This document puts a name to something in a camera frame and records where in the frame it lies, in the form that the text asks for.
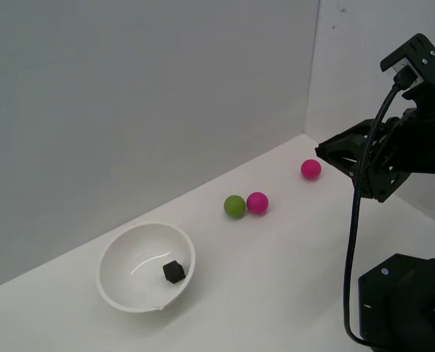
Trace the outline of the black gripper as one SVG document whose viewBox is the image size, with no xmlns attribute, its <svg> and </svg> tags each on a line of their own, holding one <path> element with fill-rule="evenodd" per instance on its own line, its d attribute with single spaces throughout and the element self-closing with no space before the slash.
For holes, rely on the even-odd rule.
<svg viewBox="0 0 435 352">
<path fill-rule="evenodd" d="M 372 125 L 357 123 L 319 144 L 315 154 L 354 178 Z M 384 202 L 412 173 L 435 174 L 435 112 L 407 109 L 381 125 L 366 161 L 361 197 Z"/>
</svg>

